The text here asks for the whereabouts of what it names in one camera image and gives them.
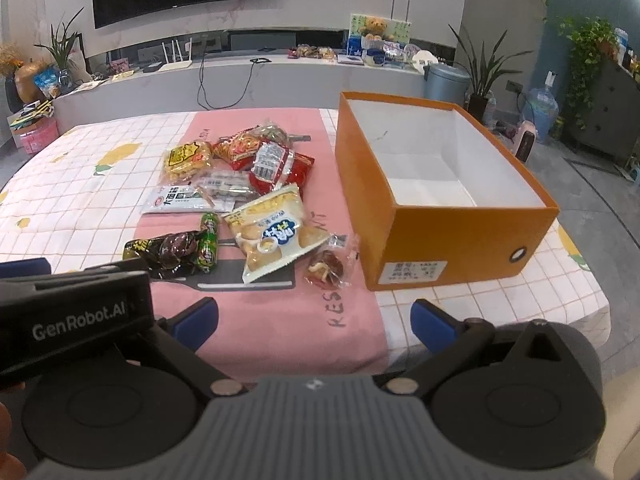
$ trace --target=potted plant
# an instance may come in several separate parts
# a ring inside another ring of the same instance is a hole
[[[603,18],[564,18],[559,33],[573,43],[569,54],[569,83],[565,104],[568,115],[581,130],[585,129],[582,110],[593,106],[591,83],[599,74],[602,61],[616,60],[618,48],[612,25]]]
[[[69,20],[67,24],[65,24],[65,22],[60,20],[60,23],[58,24],[58,27],[56,28],[55,32],[53,31],[53,25],[51,25],[51,46],[34,44],[34,46],[39,46],[40,48],[46,48],[49,51],[49,53],[53,57],[53,60],[56,62],[58,69],[60,70],[60,76],[59,76],[60,87],[63,89],[67,89],[67,91],[70,89],[71,86],[73,86],[73,81],[70,78],[68,73],[67,62],[69,59],[69,54],[71,54],[71,50],[74,47],[74,43],[76,42],[76,39],[78,38],[78,36],[80,36],[79,32],[72,32],[71,34],[69,34],[68,31],[69,31],[69,27],[71,26],[71,23],[73,23],[73,20],[76,19],[78,14],[80,14],[83,9],[84,7],[78,10],[78,12],[75,13],[75,15],[71,18],[71,20]],[[62,25],[61,38],[59,38],[60,25]]]
[[[458,44],[460,45],[462,52],[465,53],[466,58],[468,59],[468,67],[460,64],[471,76],[471,88],[473,93],[471,94],[471,99],[469,99],[469,104],[466,109],[478,121],[482,121],[482,115],[484,114],[484,109],[486,108],[486,104],[488,102],[487,94],[489,93],[489,90],[491,89],[495,81],[500,76],[506,74],[522,73],[522,70],[510,70],[502,68],[504,63],[512,57],[524,56],[525,54],[531,54],[533,51],[523,50],[522,52],[517,52],[516,54],[511,54],[510,56],[496,57],[498,48],[507,35],[507,31],[505,30],[498,42],[494,45],[494,48],[491,52],[491,57],[488,60],[484,53],[484,41],[482,42],[480,59],[478,59],[473,43],[471,43],[469,33],[464,25],[462,26],[462,31],[465,33],[467,39],[469,40],[469,48],[465,45],[465,42],[462,41],[460,35],[453,29],[453,27],[451,27],[451,25],[449,25],[449,28],[456,35]]]

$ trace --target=power outlet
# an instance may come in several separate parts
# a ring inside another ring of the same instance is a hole
[[[516,83],[515,81],[512,81],[511,79],[509,79],[507,81],[507,92],[513,92],[514,94],[521,94],[522,85],[520,83]]]

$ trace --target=orange box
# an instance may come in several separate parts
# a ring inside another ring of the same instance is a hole
[[[344,92],[335,158],[370,290],[515,276],[559,212],[449,103]]]

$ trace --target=pink container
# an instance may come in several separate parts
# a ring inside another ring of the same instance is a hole
[[[27,153],[38,153],[58,138],[58,124],[53,117],[44,117],[32,126],[33,130],[20,134]]]

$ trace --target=gray trash can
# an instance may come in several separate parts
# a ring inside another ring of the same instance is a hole
[[[424,68],[424,80],[425,99],[465,105],[471,77],[464,69],[444,63],[431,64]]]

